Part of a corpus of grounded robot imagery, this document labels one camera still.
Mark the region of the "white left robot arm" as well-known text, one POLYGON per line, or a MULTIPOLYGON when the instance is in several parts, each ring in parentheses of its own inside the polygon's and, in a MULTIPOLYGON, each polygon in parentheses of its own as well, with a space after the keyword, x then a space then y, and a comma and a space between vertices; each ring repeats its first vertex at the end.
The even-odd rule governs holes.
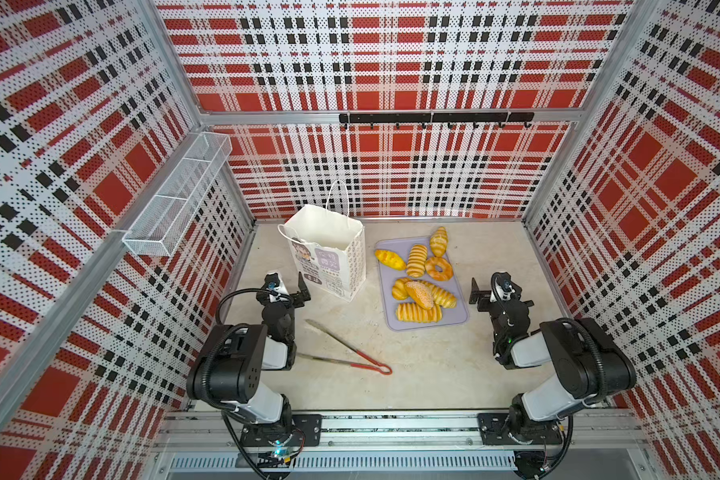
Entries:
POLYGON ((296 426, 288 398, 266 386, 264 371, 288 371, 296 359, 295 310, 311 300, 302 274, 290 293, 281 275, 271 272, 259 288, 233 291, 219 301, 212 328, 187 377, 187 394, 219 410, 224 420, 243 427, 243 446, 295 445, 296 426), (228 325, 224 305, 253 294, 262 306, 259 324, 228 325))

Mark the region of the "sugar dusted orange bread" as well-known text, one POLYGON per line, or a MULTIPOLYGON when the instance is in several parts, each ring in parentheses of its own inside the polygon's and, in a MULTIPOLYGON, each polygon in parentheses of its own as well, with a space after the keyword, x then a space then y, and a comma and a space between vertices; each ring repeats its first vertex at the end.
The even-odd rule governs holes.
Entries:
POLYGON ((435 306, 431 291, 419 281, 410 280, 406 284, 409 297, 424 310, 430 310, 435 306))

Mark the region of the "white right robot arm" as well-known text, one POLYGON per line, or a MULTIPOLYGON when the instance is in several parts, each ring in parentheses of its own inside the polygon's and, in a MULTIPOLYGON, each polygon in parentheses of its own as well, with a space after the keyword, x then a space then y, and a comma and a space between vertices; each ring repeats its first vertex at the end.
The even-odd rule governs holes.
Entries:
POLYGON ((633 388, 632 361, 591 318, 558 318, 532 331, 531 300, 509 273, 496 272, 488 289, 471 282, 469 303, 490 315, 492 355, 506 370, 550 365, 554 373, 536 388, 513 397, 508 409, 480 414, 485 445, 558 445, 560 422, 608 396, 633 388))

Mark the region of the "white printed paper bag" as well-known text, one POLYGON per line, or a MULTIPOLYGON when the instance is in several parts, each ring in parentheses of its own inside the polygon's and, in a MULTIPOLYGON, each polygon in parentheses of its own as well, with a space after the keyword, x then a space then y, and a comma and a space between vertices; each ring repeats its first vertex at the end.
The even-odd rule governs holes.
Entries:
POLYGON ((355 298, 366 280, 365 227, 349 216, 349 191, 336 180, 328 198, 340 193, 343 211, 307 204, 277 226, 288 242, 297 271, 318 288, 344 300, 355 298))

